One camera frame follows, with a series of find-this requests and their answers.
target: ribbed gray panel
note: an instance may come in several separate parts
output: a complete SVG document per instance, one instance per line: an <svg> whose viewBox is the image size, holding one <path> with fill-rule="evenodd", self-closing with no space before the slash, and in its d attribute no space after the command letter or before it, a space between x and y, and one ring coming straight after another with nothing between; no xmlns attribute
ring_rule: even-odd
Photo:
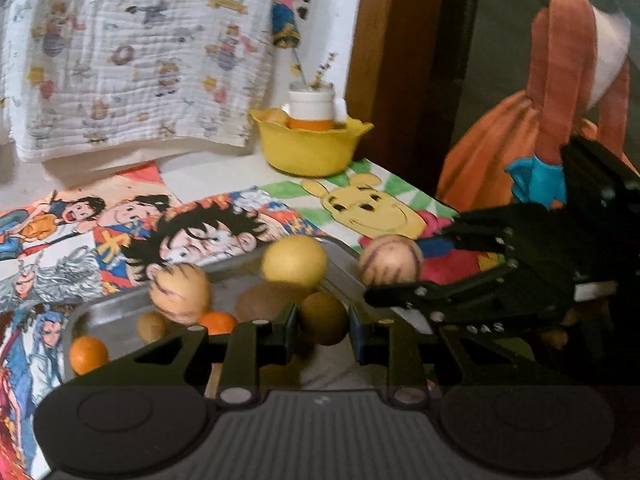
<svg viewBox="0 0 640 480"><path fill-rule="evenodd" d="M425 415L375 392L272 392L229 412L190 457L144 480L499 480L452 452ZM591 471L565 480L598 480ZM47 480L81 480L53 473Z"/></svg>

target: orange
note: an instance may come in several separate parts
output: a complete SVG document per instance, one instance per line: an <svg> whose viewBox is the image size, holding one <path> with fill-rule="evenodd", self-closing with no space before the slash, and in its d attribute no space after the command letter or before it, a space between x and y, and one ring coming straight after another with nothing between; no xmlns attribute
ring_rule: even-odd
<svg viewBox="0 0 640 480"><path fill-rule="evenodd" d="M209 335L231 334L238 320L226 312L206 312L200 316L198 324L206 326Z"/></svg>
<svg viewBox="0 0 640 480"><path fill-rule="evenodd" d="M75 339L69 349L69 362L76 374L84 375L109 362L107 347L88 335Z"/></svg>

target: green and white striped background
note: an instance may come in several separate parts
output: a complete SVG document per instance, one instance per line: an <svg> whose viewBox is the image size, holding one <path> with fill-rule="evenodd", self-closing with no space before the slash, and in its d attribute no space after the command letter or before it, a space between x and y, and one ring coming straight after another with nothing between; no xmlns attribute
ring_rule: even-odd
<svg viewBox="0 0 640 480"><path fill-rule="evenodd" d="M344 173L329 178L320 178L318 182L331 192L337 187L348 186L350 176L355 173L374 174L382 181L378 186L375 186L377 190L389 193L389 195L396 197L416 211L426 210L436 216L447 218L451 218L455 214L453 209L442 205L436 199L426 195L398 176L395 176L377 164L373 164L367 159L352 162ZM343 241L353 249L360 251L361 247L358 244L358 240L361 235L336 222L332 218L331 213L321 206L320 200L306 192L303 187L300 186L300 182L303 180L305 179L292 177L290 180L261 186L261 189L265 190L276 200L298 211L303 217L313 222L313 224L328 235L338 238L338 240Z"/></svg>

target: yellow bowl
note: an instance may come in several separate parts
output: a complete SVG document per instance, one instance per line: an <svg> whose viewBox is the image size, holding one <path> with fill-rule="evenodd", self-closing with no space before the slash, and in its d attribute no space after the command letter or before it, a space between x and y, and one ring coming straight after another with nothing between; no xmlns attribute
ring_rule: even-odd
<svg viewBox="0 0 640 480"><path fill-rule="evenodd" d="M344 171L360 138L373 128L371 123L347 117L345 127L339 130L291 130L282 124L263 121L267 112L249 111L260 130L264 158L276 170L309 178L322 178Z"/></svg>

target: orange liquid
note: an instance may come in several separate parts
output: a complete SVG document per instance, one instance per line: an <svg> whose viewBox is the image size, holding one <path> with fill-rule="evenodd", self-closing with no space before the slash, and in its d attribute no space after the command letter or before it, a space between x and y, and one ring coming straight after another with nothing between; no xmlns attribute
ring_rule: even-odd
<svg viewBox="0 0 640 480"><path fill-rule="evenodd" d="M307 121L304 119L289 119L289 128L291 130L301 128L313 132L324 132L326 130L332 130L334 126L335 123L332 120Z"/></svg>

